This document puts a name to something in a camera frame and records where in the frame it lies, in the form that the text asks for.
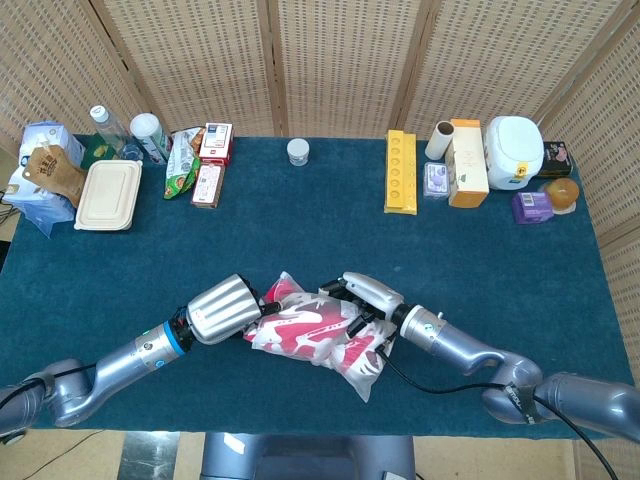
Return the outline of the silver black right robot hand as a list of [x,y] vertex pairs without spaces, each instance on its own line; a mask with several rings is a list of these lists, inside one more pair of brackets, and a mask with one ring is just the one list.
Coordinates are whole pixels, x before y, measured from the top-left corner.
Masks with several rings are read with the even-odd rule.
[[353,303],[357,307],[358,315],[347,327],[348,338],[355,337],[374,320],[390,321],[396,327],[401,325],[396,310],[404,304],[404,297],[370,276],[345,272],[338,279],[321,285],[318,293]]

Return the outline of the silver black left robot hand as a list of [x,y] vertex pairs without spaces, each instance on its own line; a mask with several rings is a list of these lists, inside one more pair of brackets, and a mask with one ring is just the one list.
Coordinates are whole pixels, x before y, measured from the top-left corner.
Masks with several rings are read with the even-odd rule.
[[278,301],[261,302],[249,282],[233,274],[192,299],[186,317],[195,339],[214,345],[281,309]]

